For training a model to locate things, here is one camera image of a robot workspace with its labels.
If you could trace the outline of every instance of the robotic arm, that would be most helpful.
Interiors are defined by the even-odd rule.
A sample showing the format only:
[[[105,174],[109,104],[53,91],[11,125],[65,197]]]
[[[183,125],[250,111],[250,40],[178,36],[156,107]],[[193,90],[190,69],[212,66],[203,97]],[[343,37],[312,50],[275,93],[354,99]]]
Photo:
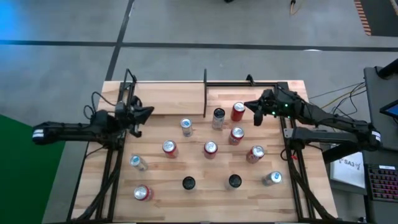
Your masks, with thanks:
[[[134,82],[130,85],[126,104],[120,100],[123,99],[124,94],[124,91],[121,92],[114,116],[109,115],[105,110],[100,110],[91,115],[89,124],[44,122],[33,127],[33,142],[44,145],[57,141],[91,141],[110,148],[114,147],[117,138],[124,133],[125,129],[129,129],[133,136],[141,137],[139,125],[145,124],[154,107],[142,107],[141,100],[133,95],[133,86]]]
[[[258,100],[245,102],[244,105],[254,112],[254,125],[262,123],[265,115],[293,118],[302,124],[325,125],[340,129],[344,133],[328,133],[311,131],[307,128],[286,129],[292,149],[305,147],[309,142],[339,143],[334,149],[324,152],[325,162],[331,162],[362,149],[375,151],[381,147],[380,134],[372,124],[351,118],[330,114],[318,106],[307,103],[297,92],[278,87],[274,90],[264,90]]]

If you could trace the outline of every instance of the green backdrop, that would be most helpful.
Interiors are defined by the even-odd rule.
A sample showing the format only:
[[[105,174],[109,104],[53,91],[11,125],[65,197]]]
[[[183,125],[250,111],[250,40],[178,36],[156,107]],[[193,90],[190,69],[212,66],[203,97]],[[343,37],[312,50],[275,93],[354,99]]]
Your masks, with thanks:
[[[0,115],[0,223],[42,223],[64,146],[36,146],[32,127]]]

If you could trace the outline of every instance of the gray floor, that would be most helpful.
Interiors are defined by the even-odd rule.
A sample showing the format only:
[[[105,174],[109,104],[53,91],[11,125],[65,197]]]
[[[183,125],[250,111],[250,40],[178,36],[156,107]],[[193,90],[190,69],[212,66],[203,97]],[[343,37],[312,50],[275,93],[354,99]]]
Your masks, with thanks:
[[[397,38],[363,32],[354,2],[306,0],[289,16],[288,0],[136,0],[125,42],[396,47]],[[0,1],[0,40],[115,42],[128,0]],[[100,91],[114,47],[0,45],[0,113],[29,125],[84,121],[83,106]],[[385,65],[387,52],[146,49],[122,47],[113,80],[126,68],[139,80],[305,80],[314,96],[363,80],[363,68]],[[315,98],[323,106],[346,90]],[[354,99],[369,120],[366,95]],[[354,108],[345,103],[346,113]],[[68,143],[43,222],[62,222],[85,144]],[[361,195],[333,190],[339,217],[364,215]]]

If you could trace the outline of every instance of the black can top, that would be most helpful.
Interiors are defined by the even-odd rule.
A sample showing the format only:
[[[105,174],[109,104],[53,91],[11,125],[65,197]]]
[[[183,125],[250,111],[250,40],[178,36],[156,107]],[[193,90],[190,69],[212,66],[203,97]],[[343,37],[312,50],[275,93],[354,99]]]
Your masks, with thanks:
[[[229,177],[229,184],[231,187],[238,188],[242,184],[242,178],[237,174],[233,174]]]
[[[225,110],[223,110],[222,108],[217,108],[214,110],[214,116],[216,118],[224,118],[225,116]]]
[[[186,177],[182,180],[182,187],[191,190],[195,187],[195,179],[193,177]]]

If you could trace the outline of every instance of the soda can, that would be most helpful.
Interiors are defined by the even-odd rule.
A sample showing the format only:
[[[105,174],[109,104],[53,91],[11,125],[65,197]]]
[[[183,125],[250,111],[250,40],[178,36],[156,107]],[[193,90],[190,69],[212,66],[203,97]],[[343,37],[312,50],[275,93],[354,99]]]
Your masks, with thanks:
[[[274,184],[282,183],[282,174],[278,171],[271,172],[261,179],[262,184],[265,186],[271,186]]]
[[[189,190],[189,191],[194,190],[195,184],[196,184],[196,182],[193,177],[186,177],[182,180],[182,187],[185,190]]]
[[[262,146],[253,146],[250,151],[246,154],[246,160],[248,163],[256,163],[264,157],[265,151]]]
[[[244,105],[242,102],[235,103],[234,106],[232,107],[231,120],[233,120],[233,121],[242,120],[245,110],[246,109],[244,108]]]
[[[229,143],[233,146],[237,146],[244,136],[243,128],[235,127],[231,130],[229,135]]]
[[[188,118],[183,118],[181,120],[181,128],[182,128],[182,134],[185,137],[189,137],[192,135],[192,121]]]
[[[140,185],[134,189],[134,197],[140,201],[149,201],[153,197],[153,191],[148,186]]]
[[[130,157],[130,165],[139,171],[145,171],[148,169],[148,164],[145,162],[145,160],[137,155],[132,155]]]
[[[214,159],[216,157],[216,153],[218,150],[218,146],[215,142],[213,141],[208,141],[205,144],[205,157],[207,159]]]
[[[178,156],[177,145],[174,141],[167,140],[163,143],[163,151],[168,158],[176,158]]]
[[[235,190],[242,184],[242,178],[238,174],[231,175],[225,183],[225,189]]]
[[[223,129],[223,123],[225,119],[225,110],[217,108],[213,113],[213,129]]]

